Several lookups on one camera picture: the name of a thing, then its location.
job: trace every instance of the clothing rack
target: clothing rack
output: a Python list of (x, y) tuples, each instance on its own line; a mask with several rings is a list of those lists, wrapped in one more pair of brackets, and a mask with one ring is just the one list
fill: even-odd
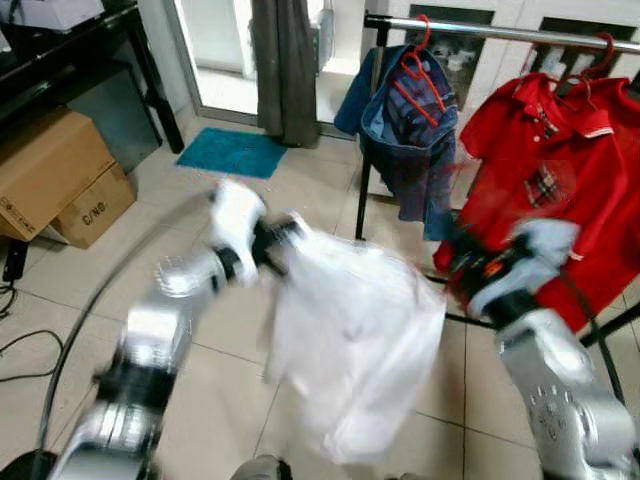
[[(389, 30), (427, 30), (427, 24), (421, 20), (411, 18), (395, 18), (386, 15), (370, 14), (368, 11), (364, 16), (364, 28), (377, 30), (376, 35), (376, 52), (373, 63), (373, 71), (371, 77), (371, 96), (375, 94), (380, 83), (380, 75), (382, 71), (382, 57), (384, 48), (387, 46), (389, 38)], [(481, 25), (476, 23), (460, 23), (447, 22), (442, 20), (430, 20), (429, 28), (432, 32), (444, 32), (451, 34), (467, 35), (479, 38), (497, 38), (502, 40), (514, 40), (519, 42), (540, 43), (546, 45), (562, 45), (573, 48), (589, 48), (607, 50), (609, 44), (606, 40), (599, 37), (589, 37), (585, 35), (574, 35), (571, 33), (545, 32), (540, 30), (524, 30), (519, 28), (494, 27), (489, 25)], [(640, 43), (614, 40), (612, 48), (616, 52), (631, 53), (640, 55)], [(364, 152), (362, 159), (362, 178), (360, 183), (360, 196), (358, 199), (358, 216), (356, 219), (356, 240), (364, 240), (362, 229), (364, 226), (365, 209), (367, 203), (367, 194), (369, 188), (369, 178), (371, 176), (371, 149), (372, 142), (368, 139), (364, 142)], [(427, 275), (429, 280), (446, 284), (447, 280), (440, 277)], [(447, 313), (446, 317), (451, 320), (460, 321), (468, 324), (478, 325), (485, 328), (492, 328), (491, 325), (474, 320), (468, 317)], [(640, 317), (640, 302), (630, 307), (613, 320), (607, 322), (600, 328), (603, 336), (611, 335), (620, 328), (630, 324), (636, 318)], [(596, 343), (596, 336), (589, 333), (581, 339), (585, 346), (591, 346)]]

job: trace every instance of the gray curtain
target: gray curtain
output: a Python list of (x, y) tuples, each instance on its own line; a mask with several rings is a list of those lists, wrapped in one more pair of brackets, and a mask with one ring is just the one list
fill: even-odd
[(306, 0), (252, 0), (258, 126), (285, 145), (318, 140), (313, 39)]

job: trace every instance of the teal doormat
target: teal doormat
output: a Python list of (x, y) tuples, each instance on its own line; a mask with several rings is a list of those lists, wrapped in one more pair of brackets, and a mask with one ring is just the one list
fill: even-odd
[(205, 128), (182, 153), (177, 164), (267, 180), (286, 151), (287, 147), (264, 135)]

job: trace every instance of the denim shirt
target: denim shirt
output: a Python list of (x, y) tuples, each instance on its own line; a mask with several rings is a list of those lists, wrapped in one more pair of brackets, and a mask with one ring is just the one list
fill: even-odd
[[(436, 98), (430, 90), (421, 91), (418, 103), (432, 115), (438, 126), (427, 125), (415, 107), (393, 88), (393, 81), (400, 81), (411, 90), (412, 81), (400, 68), (400, 60), (412, 48), (385, 49), (383, 80), (373, 98), (369, 92), (375, 49), (369, 51), (334, 125), (350, 135), (360, 133), (363, 151), (365, 137), (371, 140), (372, 164), (400, 203), (398, 218), (422, 221), (425, 239), (444, 240), (451, 224), (449, 197), (458, 108), (442, 67), (426, 50), (418, 55), (446, 108), (444, 112), (436, 108)], [(413, 128), (419, 122), (423, 122), (420, 128)]]

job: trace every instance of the black table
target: black table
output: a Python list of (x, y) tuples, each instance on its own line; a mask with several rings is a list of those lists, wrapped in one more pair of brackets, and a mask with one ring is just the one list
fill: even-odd
[[(137, 1), (104, 0), (104, 4), (103, 14), (64, 33), (2, 25), (12, 47), (11, 52), (0, 53), (0, 107), (10, 112), (5, 120), (10, 123), (31, 101), (35, 102), (47, 88), (53, 87), (61, 72), (90, 70), (129, 40), (147, 85), (144, 101), (156, 110), (171, 150), (181, 152), (184, 141), (149, 50)], [(27, 242), (11, 241), (4, 281), (22, 277), (27, 249)]]

